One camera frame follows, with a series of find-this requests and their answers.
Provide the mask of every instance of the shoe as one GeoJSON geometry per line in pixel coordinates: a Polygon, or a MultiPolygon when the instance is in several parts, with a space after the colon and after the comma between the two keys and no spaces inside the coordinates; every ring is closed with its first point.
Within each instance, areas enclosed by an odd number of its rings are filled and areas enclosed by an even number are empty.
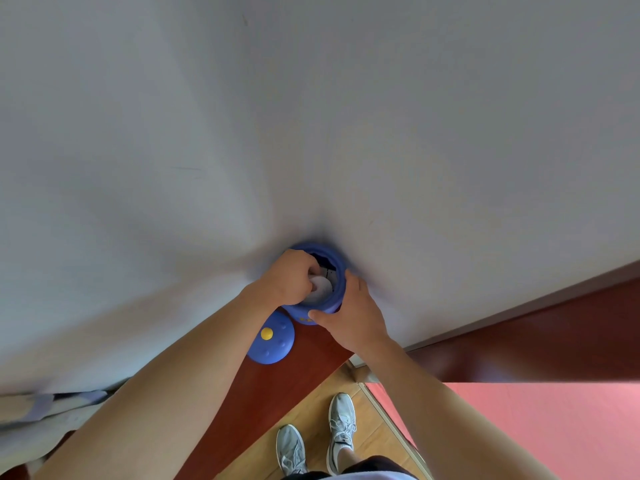
{"type": "Polygon", "coordinates": [[[278,464],[285,476],[294,473],[307,473],[305,443],[302,436],[292,424],[283,426],[276,436],[276,455],[278,464]]]}
{"type": "Polygon", "coordinates": [[[335,462],[334,451],[343,447],[353,450],[353,434],[356,432],[356,409],[348,394],[336,394],[329,406],[329,428],[331,428],[331,442],[326,452],[326,468],[331,475],[338,475],[338,465],[335,462]]]}

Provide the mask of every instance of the pink floor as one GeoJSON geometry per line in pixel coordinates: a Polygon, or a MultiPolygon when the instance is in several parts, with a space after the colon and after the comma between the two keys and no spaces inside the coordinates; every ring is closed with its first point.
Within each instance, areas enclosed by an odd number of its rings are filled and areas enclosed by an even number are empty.
{"type": "MultiPolygon", "coordinates": [[[[563,480],[640,478],[640,384],[447,385],[563,480]]],[[[367,386],[405,432],[384,388],[367,386]]]]}

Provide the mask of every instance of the white round object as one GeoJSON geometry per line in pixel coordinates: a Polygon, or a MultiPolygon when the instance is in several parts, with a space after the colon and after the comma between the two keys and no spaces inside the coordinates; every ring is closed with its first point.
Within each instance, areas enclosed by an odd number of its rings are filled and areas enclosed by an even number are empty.
{"type": "Polygon", "coordinates": [[[302,301],[303,305],[313,306],[322,303],[333,293],[331,281],[324,276],[309,276],[309,281],[314,284],[314,290],[302,301]]]}

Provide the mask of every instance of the black shorts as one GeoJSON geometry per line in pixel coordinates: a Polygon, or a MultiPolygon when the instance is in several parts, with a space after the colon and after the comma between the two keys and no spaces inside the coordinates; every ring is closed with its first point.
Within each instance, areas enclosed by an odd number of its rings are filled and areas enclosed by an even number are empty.
{"type": "MultiPolygon", "coordinates": [[[[415,478],[411,473],[398,465],[395,461],[389,460],[386,456],[370,456],[366,460],[356,463],[354,466],[345,468],[342,474],[357,472],[397,472],[404,473],[415,478]]],[[[284,477],[282,480],[319,480],[331,478],[331,475],[324,472],[295,473],[284,477]]]]}

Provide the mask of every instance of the hand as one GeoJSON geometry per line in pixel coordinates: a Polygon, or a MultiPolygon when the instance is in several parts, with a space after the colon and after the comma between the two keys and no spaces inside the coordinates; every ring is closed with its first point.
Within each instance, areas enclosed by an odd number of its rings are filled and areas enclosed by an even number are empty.
{"type": "Polygon", "coordinates": [[[347,270],[347,290],[340,311],[311,310],[309,318],[322,325],[344,348],[362,356],[380,342],[391,340],[382,312],[369,294],[367,282],[347,270]]]}
{"type": "Polygon", "coordinates": [[[320,274],[316,258],[304,251],[288,249],[258,280],[276,307],[300,303],[311,293],[309,274],[320,274]]]}

